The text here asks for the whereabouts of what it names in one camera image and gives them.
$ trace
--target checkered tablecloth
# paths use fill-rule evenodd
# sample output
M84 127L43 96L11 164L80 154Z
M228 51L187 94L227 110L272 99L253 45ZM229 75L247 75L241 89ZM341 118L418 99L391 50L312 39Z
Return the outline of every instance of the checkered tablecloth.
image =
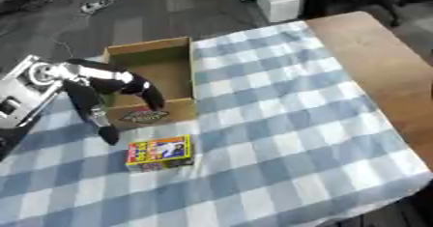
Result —
M60 96L0 163L0 226L316 226L431 179L305 23L194 46L196 121L109 147ZM127 143L180 134L193 166L126 171Z

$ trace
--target box label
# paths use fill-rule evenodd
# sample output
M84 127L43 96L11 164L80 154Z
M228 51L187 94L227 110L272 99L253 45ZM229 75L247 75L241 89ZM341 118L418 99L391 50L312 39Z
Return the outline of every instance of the box label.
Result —
M129 112L120 120L124 122L132 122L138 124L153 124L168 115L166 111L153 111L150 109L136 110Z

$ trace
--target robotic hand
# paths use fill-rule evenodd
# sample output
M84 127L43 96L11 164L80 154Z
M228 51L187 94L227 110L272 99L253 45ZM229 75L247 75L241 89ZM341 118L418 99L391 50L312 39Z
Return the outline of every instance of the robotic hand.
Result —
M152 110L164 107L155 85L135 73L82 59L49 64L30 55L0 81L0 128L27 125L62 91L110 145L117 143L119 132L108 122L99 94L136 95Z

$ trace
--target cardboard box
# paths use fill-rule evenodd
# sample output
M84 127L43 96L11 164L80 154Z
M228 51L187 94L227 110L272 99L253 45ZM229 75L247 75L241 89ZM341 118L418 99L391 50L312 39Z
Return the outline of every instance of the cardboard box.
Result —
M196 117L190 38L110 46L103 61L144 76L165 98L163 110L151 111L136 96L104 97L107 117L117 128L148 127Z

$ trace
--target floor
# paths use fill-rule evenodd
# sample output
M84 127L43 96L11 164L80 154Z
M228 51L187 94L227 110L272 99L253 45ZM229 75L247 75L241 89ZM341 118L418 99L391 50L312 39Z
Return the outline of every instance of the floor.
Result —
M84 2L53 0L32 12L0 18L0 67L10 70L27 54L62 61L93 57L112 44L190 36L202 40L235 31L269 25L254 2L239 0L115 0L92 16L79 12ZM433 48L433 3L401 10L405 23L393 30L426 61ZM386 23L378 10L375 16ZM355 227L424 227L408 200L335 224Z

